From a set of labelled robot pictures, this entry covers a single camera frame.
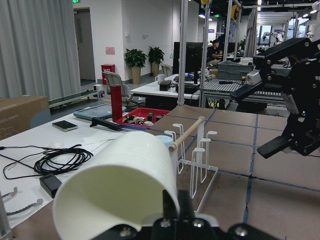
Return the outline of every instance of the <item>beige planter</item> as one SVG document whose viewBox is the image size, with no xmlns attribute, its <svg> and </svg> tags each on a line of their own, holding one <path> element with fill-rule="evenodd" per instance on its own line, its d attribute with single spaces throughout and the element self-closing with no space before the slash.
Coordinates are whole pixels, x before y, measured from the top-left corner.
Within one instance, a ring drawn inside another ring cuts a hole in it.
<svg viewBox="0 0 320 240">
<path fill-rule="evenodd" d="M 133 66 L 131 68 L 132 84 L 140 84 L 141 68 Z"/>
<path fill-rule="evenodd" d="M 159 74 L 159 64 L 152 62 L 151 63 L 151 75 L 153 77 L 157 76 Z"/>
</svg>

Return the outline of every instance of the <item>black power adapter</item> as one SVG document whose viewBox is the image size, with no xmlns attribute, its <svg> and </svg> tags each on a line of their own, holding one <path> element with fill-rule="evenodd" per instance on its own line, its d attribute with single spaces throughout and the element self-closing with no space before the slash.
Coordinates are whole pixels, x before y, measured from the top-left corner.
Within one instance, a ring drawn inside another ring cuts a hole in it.
<svg viewBox="0 0 320 240">
<path fill-rule="evenodd" d="M 58 188 L 62 182 L 52 173 L 40 177 L 40 185 L 51 196 L 55 198 Z"/>
<path fill-rule="evenodd" d="M 171 81 L 165 80 L 159 83 L 159 90 L 160 91 L 168 91 L 171 87 Z"/>
</svg>

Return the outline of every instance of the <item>white curtain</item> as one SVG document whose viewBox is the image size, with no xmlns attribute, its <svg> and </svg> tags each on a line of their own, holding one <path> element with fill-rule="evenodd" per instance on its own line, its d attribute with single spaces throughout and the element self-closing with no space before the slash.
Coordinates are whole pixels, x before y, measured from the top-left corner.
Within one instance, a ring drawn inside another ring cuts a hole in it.
<svg viewBox="0 0 320 240">
<path fill-rule="evenodd" d="M 246 40 L 244 47 L 244 57 L 253 58 L 257 49 L 257 16 L 258 9 L 252 8 L 248 26 L 246 28 Z"/>
<path fill-rule="evenodd" d="M 0 97 L 80 91 L 72 0 L 0 0 Z"/>
</svg>

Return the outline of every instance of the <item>tablet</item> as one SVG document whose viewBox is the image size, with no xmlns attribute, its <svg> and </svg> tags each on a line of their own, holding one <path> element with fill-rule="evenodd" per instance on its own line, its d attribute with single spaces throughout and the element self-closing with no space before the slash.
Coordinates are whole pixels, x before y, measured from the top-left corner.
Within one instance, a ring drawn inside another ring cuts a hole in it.
<svg viewBox="0 0 320 240">
<path fill-rule="evenodd" d="M 127 108 L 125 106 L 122 107 L 122 112 L 124 112 Z M 102 118 L 108 119 L 112 117 L 112 108 L 111 104 L 101 104 L 98 106 L 92 106 L 85 109 L 77 110 L 73 112 L 73 115 L 80 119 L 90 120 L 92 118 Z"/>
</svg>

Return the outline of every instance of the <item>white mug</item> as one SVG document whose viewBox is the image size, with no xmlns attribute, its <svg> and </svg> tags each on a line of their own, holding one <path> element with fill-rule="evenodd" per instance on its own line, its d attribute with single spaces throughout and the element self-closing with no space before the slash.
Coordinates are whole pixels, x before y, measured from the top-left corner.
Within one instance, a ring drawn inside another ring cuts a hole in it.
<svg viewBox="0 0 320 240">
<path fill-rule="evenodd" d="M 165 80 L 166 75 L 164 74 L 158 74 L 158 76 L 156 76 L 154 78 L 154 81 L 158 81 L 158 84 L 162 83 Z"/>
</svg>

